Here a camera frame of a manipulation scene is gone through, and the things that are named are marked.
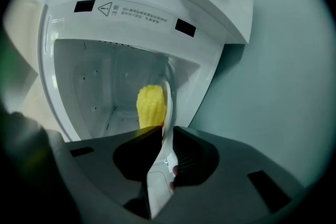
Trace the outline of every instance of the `warning triangle symbol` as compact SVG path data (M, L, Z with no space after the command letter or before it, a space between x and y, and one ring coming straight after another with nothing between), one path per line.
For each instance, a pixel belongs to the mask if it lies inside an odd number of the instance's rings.
M111 6L112 6L112 2L107 3L105 5L102 5L102 6L98 7L98 10L100 10L101 12L103 12L105 16L108 16L109 12L110 12Z

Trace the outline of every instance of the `yellow corn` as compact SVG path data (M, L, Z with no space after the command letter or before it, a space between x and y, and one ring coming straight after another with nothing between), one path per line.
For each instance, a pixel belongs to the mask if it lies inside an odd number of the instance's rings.
M143 87L136 101L140 128L160 126L166 117L167 107L164 104L162 87L148 85Z

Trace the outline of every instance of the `white wall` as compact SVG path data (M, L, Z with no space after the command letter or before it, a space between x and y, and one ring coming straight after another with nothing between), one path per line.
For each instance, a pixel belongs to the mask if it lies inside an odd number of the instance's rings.
M254 0L250 44L224 48L191 127L246 142L314 182L335 141L334 30L323 0Z

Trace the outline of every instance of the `yellow object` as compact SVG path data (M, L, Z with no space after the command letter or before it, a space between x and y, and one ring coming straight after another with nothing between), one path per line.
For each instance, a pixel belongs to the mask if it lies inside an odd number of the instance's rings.
M136 101L140 128L163 125L167 107L164 104L162 87L148 85L143 87Z

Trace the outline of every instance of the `white appliance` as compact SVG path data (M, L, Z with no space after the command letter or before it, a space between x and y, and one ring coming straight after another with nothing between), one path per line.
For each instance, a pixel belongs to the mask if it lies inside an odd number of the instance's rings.
M65 141L116 135L139 128L139 90L167 81L172 120L149 173L165 178L149 185L168 183L172 127L190 124L223 46L248 43L252 14L253 0L13 0L5 28L39 74L23 113ZM48 105L34 102L42 95ZM152 205L166 202L165 188Z

